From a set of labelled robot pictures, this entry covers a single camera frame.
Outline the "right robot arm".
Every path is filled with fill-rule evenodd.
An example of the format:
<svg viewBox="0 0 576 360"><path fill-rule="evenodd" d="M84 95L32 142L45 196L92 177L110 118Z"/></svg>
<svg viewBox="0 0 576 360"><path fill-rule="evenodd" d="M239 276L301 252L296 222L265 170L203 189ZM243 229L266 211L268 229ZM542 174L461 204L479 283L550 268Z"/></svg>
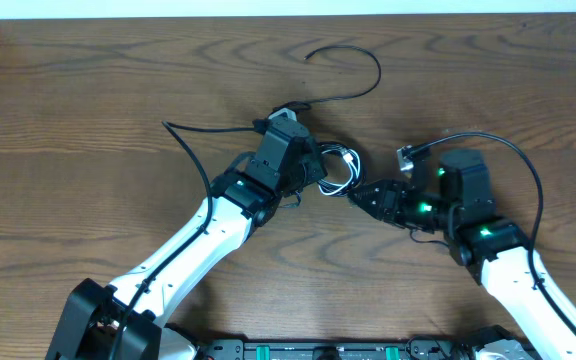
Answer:
<svg viewBox="0 0 576 360"><path fill-rule="evenodd" d="M351 190L349 200L398 228L440 231L455 262L513 317L543 359L576 359L576 307L548 274L529 237L496 211L483 155L448 151L439 159L439 190L382 179Z"/></svg>

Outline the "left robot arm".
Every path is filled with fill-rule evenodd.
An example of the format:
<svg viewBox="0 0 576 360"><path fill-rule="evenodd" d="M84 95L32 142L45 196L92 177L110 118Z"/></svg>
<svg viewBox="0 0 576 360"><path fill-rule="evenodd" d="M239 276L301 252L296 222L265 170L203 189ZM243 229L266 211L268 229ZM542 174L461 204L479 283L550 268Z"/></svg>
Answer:
<svg viewBox="0 0 576 360"><path fill-rule="evenodd" d="M69 295L49 359L193 359L192 340L168 327L175 309L224 257L267 223L285 197L325 175L318 145L292 115L257 120L254 152L213 181L189 221L149 258L102 286L83 280Z"/></svg>

